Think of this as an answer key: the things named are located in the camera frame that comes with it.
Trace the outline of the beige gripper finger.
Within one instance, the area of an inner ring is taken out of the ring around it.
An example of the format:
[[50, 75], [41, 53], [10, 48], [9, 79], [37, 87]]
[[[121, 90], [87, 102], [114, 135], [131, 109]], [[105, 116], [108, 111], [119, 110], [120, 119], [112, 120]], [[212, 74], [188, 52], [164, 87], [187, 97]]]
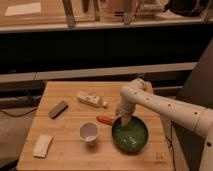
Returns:
[[131, 120], [130, 116], [121, 116], [121, 126], [126, 127]]

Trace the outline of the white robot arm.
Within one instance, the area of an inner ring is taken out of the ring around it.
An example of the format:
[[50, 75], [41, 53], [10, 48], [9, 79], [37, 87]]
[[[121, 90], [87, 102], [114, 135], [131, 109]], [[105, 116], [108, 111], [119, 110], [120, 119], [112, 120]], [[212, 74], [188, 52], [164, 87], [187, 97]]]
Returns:
[[123, 85], [120, 96], [116, 114], [122, 117], [124, 125], [140, 105], [203, 137], [205, 144], [199, 171], [213, 171], [213, 109], [148, 93], [141, 78]]

